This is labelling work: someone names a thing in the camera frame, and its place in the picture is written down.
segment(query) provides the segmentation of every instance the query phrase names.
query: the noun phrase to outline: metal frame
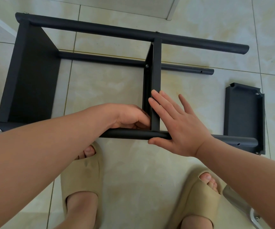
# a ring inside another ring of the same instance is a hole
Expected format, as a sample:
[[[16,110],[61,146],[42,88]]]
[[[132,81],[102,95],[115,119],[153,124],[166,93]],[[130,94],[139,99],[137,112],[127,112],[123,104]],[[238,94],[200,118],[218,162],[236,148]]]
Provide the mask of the metal frame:
[[[150,130],[109,129],[101,137],[170,139],[167,131],[160,131],[160,118],[148,103],[151,90],[161,89],[161,69],[202,75],[212,75],[214,70],[161,63],[162,43],[237,54],[245,54],[249,50],[248,45],[40,15],[16,13],[16,19],[20,26],[0,105],[1,132],[51,117],[60,60],[70,59],[144,68],[142,108],[151,117]],[[148,41],[151,45],[145,61],[62,52],[53,45],[42,27]],[[213,136],[233,146],[256,147],[258,145],[255,138]]]

